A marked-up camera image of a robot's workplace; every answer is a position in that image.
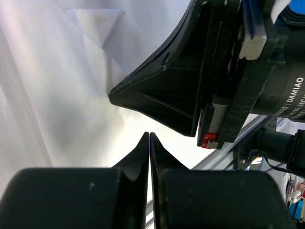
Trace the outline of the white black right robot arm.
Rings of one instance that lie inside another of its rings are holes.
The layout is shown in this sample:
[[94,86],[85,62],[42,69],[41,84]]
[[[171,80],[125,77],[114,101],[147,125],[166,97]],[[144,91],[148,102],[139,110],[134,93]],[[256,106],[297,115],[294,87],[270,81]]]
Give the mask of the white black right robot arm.
[[232,143],[250,114],[304,122],[304,1],[191,1],[109,100],[209,149]]

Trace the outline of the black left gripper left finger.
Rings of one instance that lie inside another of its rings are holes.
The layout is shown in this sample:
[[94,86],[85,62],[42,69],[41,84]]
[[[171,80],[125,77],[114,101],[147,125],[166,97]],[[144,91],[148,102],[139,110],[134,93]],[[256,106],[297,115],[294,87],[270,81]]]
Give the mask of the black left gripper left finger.
[[143,229],[149,134],[112,167],[20,170],[0,200],[3,229]]

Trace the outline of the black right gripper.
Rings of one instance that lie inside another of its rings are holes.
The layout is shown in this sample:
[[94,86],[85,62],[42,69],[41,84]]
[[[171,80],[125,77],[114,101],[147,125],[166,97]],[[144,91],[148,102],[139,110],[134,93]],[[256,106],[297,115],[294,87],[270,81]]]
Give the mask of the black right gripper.
[[[109,93],[111,104],[144,114],[187,137],[196,134],[198,92],[212,29],[225,15],[222,0],[193,0],[165,42]],[[283,0],[244,0],[232,33],[224,30],[203,93],[197,145],[220,149],[236,140],[275,66],[286,35],[275,22]]]

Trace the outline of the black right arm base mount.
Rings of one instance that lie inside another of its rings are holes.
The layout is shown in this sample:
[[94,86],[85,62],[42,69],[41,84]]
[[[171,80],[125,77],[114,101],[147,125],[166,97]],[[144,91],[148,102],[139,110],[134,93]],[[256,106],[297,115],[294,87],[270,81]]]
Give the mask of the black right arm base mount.
[[257,138],[260,131],[275,130],[277,126],[276,117],[267,117],[260,124],[258,124],[250,133],[238,142],[233,148],[233,169],[246,170],[250,164],[257,158],[259,153],[254,151],[257,149]]

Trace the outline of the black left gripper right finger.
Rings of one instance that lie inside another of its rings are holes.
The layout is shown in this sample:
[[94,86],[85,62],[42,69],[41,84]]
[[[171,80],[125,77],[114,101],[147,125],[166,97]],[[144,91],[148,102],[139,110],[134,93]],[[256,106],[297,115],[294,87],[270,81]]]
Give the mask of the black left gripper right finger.
[[150,134],[157,229],[294,229],[272,177],[261,171],[191,170]]

